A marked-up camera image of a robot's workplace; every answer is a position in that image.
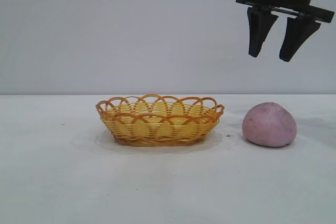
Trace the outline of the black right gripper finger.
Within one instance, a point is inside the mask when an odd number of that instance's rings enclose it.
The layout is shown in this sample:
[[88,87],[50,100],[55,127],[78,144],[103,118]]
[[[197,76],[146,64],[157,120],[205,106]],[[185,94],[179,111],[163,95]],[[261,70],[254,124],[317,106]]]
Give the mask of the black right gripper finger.
[[252,57],[257,57],[278,16],[254,6],[247,9],[247,17],[249,22],[248,53]]
[[289,62],[302,44],[313,35],[321,24],[311,19],[287,18],[285,37],[280,49],[279,58]]

